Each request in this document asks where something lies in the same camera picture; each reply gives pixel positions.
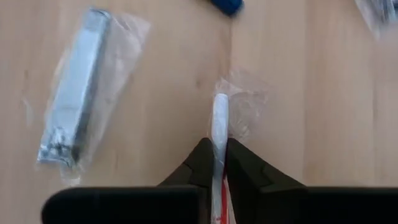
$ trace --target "blue cap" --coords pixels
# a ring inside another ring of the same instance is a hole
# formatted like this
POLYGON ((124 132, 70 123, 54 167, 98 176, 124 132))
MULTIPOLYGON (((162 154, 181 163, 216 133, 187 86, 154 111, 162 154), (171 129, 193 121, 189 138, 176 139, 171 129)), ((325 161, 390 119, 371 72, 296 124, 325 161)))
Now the blue cap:
POLYGON ((227 16, 233 16, 243 7, 243 0, 211 0, 227 16))

